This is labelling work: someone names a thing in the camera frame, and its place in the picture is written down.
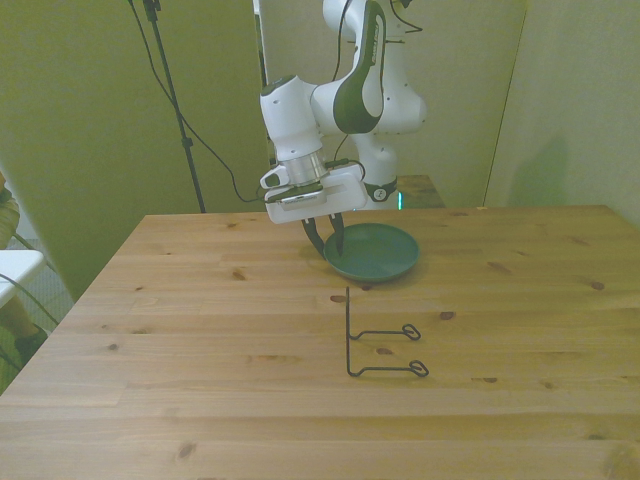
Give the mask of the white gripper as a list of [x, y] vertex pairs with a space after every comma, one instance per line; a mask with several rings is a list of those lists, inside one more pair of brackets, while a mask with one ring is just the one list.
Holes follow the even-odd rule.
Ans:
[[302, 220], [307, 238], [322, 258], [325, 258], [325, 243], [314, 218], [330, 215], [335, 250], [341, 257], [345, 238], [341, 213], [366, 205], [368, 194], [362, 178], [359, 165], [348, 165], [330, 171], [318, 182], [305, 187], [289, 185], [270, 189], [265, 196], [267, 213], [276, 224]]

